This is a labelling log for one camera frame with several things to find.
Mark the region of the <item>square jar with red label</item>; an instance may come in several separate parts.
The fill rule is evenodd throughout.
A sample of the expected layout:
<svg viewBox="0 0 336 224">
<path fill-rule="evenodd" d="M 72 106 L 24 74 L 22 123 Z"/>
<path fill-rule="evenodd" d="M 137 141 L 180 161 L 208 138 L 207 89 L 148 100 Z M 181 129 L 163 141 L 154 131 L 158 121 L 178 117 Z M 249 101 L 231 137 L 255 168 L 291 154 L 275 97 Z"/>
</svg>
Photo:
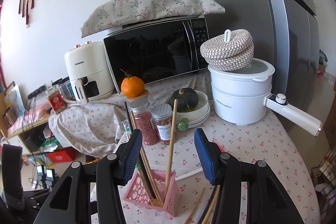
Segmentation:
<svg viewBox="0 0 336 224">
<path fill-rule="evenodd" d="M 46 91 L 46 97 L 52 107 L 52 110 L 59 114 L 67 108 L 66 102 L 64 101 L 60 90 L 57 86 L 52 86 Z"/>
</svg>

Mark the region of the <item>black chopstick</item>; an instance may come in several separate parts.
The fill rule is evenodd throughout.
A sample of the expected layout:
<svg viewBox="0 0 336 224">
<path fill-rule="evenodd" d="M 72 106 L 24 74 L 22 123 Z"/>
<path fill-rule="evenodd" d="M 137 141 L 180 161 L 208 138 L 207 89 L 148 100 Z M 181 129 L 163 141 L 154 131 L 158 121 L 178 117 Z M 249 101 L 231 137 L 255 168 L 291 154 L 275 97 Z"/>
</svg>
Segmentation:
<svg viewBox="0 0 336 224">
<path fill-rule="evenodd" d="M 134 127 L 134 124 L 132 122 L 131 116 L 129 114 L 129 109 L 128 109 L 127 103 L 125 102 L 124 104 L 125 104 L 125 108 L 126 108 L 126 116 L 127 116 L 128 122 L 129 122 L 130 131 L 131 131 L 131 133 L 133 133 L 135 127 Z M 150 199 L 150 204 L 153 205 L 153 206 L 159 205 L 159 202 L 158 202 L 158 199 L 155 195 L 151 180 L 148 176 L 146 166 L 143 162 L 142 151 L 140 151 L 140 153 L 139 153 L 138 163 L 136 164 L 135 167 L 138 171 L 138 174 L 139 174 L 139 176 L 142 180 L 143 186 L 145 187 L 147 195 Z"/>
</svg>

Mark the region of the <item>red box on shelf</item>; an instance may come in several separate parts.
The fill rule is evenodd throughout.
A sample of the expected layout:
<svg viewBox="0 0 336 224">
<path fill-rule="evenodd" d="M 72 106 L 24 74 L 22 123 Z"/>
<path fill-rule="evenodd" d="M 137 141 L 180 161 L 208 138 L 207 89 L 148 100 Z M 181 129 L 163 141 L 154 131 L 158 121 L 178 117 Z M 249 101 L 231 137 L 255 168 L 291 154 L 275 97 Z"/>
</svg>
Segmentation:
<svg viewBox="0 0 336 224">
<path fill-rule="evenodd" d="M 76 158 L 77 151 L 72 147 L 58 149 L 54 152 L 49 152 L 47 156 L 54 163 L 62 163 L 62 162 L 72 162 Z"/>
</svg>

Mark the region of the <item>grey refrigerator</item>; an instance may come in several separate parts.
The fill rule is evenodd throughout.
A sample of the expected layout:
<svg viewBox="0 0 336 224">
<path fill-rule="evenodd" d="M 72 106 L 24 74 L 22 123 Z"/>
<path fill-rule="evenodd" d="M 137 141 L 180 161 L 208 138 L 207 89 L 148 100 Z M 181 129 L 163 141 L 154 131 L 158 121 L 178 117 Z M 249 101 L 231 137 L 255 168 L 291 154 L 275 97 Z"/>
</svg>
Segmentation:
<svg viewBox="0 0 336 224">
<path fill-rule="evenodd" d="M 206 16 L 209 36 L 245 29 L 254 44 L 253 59 L 275 68 L 273 94 L 306 112 L 317 78 L 319 38 L 313 0 L 214 0 L 224 14 Z"/>
</svg>

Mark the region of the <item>orange tangerine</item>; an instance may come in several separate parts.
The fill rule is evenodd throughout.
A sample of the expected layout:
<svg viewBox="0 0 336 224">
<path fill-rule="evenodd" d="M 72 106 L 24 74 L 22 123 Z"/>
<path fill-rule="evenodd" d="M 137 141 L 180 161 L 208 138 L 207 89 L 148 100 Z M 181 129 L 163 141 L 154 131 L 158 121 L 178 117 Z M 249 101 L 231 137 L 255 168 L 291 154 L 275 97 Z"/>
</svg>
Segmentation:
<svg viewBox="0 0 336 224">
<path fill-rule="evenodd" d="M 126 73 L 126 71 L 122 69 L 121 71 L 126 75 L 126 78 L 124 78 L 121 83 L 122 93 L 130 98 L 141 95 L 145 90 L 145 83 L 143 80 L 137 76 Z"/>
</svg>

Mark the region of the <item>jar of red goji berries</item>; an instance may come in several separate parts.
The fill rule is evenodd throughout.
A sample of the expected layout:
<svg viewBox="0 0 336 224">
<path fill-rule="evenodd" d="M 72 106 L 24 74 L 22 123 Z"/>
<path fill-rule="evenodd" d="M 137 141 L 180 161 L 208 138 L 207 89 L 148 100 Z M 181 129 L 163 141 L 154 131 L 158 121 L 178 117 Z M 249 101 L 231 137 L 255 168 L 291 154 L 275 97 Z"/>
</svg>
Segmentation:
<svg viewBox="0 0 336 224">
<path fill-rule="evenodd" d="M 142 132 L 143 143 L 145 145 L 155 145 L 160 138 L 157 127 L 153 122 L 150 103 L 147 98 L 140 98 L 131 101 L 130 110 L 133 112 L 135 125 Z"/>
</svg>

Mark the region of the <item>pink perforated utensil basket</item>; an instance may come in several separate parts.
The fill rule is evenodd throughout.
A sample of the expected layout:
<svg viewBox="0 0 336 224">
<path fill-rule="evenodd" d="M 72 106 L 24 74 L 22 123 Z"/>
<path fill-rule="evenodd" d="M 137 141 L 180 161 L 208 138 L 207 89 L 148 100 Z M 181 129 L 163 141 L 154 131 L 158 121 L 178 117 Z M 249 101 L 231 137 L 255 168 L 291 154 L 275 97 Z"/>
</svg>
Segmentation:
<svg viewBox="0 0 336 224">
<path fill-rule="evenodd" d="M 171 171 L 170 173 L 170 182 L 166 194 L 166 172 L 164 170 L 152 170 L 151 174 L 156 185 L 149 184 L 151 186 L 149 188 L 149 186 L 143 183 L 139 173 L 135 171 L 133 178 L 126 187 L 123 200 L 142 209 L 154 210 L 156 213 L 166 215 L 169 218 L 175 217 L 180 198 L 180 190 L 176 182 L 176 172 Z"/>
</svg>

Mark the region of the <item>white electric cooking pot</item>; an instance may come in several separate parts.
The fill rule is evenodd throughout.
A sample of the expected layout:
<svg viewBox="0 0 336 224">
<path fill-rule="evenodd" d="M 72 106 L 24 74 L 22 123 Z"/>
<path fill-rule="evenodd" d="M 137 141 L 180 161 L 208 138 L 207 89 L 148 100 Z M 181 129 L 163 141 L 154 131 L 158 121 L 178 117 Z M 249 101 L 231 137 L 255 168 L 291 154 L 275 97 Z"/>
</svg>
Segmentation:
<svg viewBox="0 0 336 224">
<path fill-rule="evenodd" d="M 270 63 L 252 59 L 241 69 L 225 72 L 209 65 L 216 114 L 225 121 L 244 126 L 264 118 L 271 109 L 318 136 L 322 122 L 288 103 L 284 94 L 271 93 L 275 68 Z"/>
</svg>

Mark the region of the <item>green-tipped wooden chopstick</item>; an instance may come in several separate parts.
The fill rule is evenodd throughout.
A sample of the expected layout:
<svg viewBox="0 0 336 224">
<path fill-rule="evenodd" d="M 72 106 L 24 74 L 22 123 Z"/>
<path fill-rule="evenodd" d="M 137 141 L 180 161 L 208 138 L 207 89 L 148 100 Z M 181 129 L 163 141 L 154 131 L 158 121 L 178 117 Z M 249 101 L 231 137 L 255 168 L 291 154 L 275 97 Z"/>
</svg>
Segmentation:
<svg viewBox="0 0 336 224">
<path fill-rule="evenodd" d="M 136 164 L 138 163 L 139 153 L 142 148 L 142 132 L 139 129 L 134 129 L 134 132 L 130 135 L 130 139 L 125 143 L 125 148 L 122 151 L 120 157 L 121 164 L 121 185 L 125 186 L 129 180 L 133 177 Z"/>
</svg>

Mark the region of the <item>black microwave oven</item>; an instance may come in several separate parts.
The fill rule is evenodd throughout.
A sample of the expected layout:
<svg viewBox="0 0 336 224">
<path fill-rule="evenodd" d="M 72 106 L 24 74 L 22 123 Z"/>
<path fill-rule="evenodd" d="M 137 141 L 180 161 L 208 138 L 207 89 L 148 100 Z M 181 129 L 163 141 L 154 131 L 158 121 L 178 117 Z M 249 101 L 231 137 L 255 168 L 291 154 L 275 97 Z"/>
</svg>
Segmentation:
<svg viewBox="0 0 336 224">
<path fill-rule="evenodd" d="M 116 91 L 127 76 L 149 84 L 205 69 L 200 47 L 208 39 L 202 16 L 155 20 L 108 35 L 104 44 Z"/>
</svg>

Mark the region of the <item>cherry print tablecloth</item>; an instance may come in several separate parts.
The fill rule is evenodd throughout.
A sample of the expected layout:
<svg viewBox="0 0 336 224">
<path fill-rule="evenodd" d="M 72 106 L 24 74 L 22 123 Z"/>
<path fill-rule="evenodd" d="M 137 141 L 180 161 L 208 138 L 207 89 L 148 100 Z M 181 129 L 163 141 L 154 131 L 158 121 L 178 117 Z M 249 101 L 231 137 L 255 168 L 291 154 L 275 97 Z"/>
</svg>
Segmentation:
<svg viewBox="0 0 336 224">
<path fill-rule="evenodd" d="M 126 141 L 122 122 L 126 118 L 125 96 L 114 94 L 108 99 L 82 105 L 69 103 L 60 114 L 51 114 L 49 128 L 64 146 L 79 152 L 103 157 Z M 236 159 L 245 162 L 264 160 L 272 168 L 293 200 L 305 223 L 320 223 L 317 196 L 309 171 L 278 118 L 267 111 L 265 117 L 254 124 L 238 126 L 211 112 L 201 128 L 210 141 L 214 141 Z M 174 143 L 173 171 L 177 176 L 201 167 L 194 146 L 194 130 L 177 131 Z M 203 188 L 206 188 L 189 223 L 197 223 L 213 190 L 200 172 L 179 180 L 180 199 L 177 215 L 169 218 L 154 210 L 146 210 L 123 201 L 127 223 L 183 223 L 194 207 Z"/>
</svg>

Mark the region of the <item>white plastic spoon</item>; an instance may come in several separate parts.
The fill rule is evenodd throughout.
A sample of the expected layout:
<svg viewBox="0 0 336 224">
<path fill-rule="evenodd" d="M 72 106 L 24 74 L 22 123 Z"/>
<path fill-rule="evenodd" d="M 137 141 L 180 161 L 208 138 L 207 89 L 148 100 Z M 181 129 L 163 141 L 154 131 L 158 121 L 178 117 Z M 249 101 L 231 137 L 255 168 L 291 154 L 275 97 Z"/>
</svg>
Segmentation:
<svg viewBox="0 0 336 224">
<path fill-rule="evenodd" d="M 200 173 L 200 172 L 202 172 L 202 171 L 203 171 L 202 168 L 198 168 L 198 169 L 195 169 L 195 170 L 193 170 L 193 171 L 191 171 L 191 172 L 188 172 L 188 173 L 185 173 L 185 174 L 183 174 L 183 175 L 177 176 L 177 177 L 175 178 L 175 180 L 176 180 L 176 181 L 183 180 L 183 179 L 185 179 L 185 178 L 194 176 L 194 175 L 196 175 L 196 174 L 198 174 L 198 173 Z"/>
</svg>

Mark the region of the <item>dark green squash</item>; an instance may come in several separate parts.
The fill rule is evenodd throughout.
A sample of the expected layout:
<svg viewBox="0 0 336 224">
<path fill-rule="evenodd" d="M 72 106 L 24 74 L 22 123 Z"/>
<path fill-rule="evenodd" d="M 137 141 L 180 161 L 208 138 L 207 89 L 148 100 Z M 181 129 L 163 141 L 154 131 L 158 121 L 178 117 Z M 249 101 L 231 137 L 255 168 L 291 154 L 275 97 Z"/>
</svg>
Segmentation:
<svg viewBox="0 0 336 224">
<path fill-rule="evenodd" d="M 175 100 L 178 100 L 177 112 L 186 113 L 193 111 L 197 107 L 199 97 L 192 88 L 181 88 L 173 92 L 167 98 L 166 103 L 173 108 Z"/>
</svg>

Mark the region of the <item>jar of brown dried fruit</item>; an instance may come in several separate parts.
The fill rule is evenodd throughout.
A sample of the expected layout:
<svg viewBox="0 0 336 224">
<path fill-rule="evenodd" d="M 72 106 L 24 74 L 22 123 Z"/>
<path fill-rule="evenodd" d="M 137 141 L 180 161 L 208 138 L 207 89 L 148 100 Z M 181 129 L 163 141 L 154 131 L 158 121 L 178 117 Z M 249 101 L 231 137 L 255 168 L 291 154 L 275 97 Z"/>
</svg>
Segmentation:
<svg viewBox="0 0 336 224">
<path fill-rule="evenodd" d="M 162 103 L 151 109 L 151 115 L 157 126 L 161 143 L 170 144 L 173 111 L 169 104 Z"/>
</svg>

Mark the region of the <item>cream air fryer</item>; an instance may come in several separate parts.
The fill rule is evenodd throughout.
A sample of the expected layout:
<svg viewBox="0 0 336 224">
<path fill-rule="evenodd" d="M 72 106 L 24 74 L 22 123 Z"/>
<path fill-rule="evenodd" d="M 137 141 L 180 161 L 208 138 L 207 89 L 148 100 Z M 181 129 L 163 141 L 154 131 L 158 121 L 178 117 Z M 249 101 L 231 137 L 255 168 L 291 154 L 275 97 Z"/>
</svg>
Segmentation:
<svg viewBox="0 0 336 224">
<path fill-rule="evenodd" d="M 64 58 L 76 101 L 86 105 L 112 95 L 114 83 L 103 42 L 78 44 Z"/>
</svg>

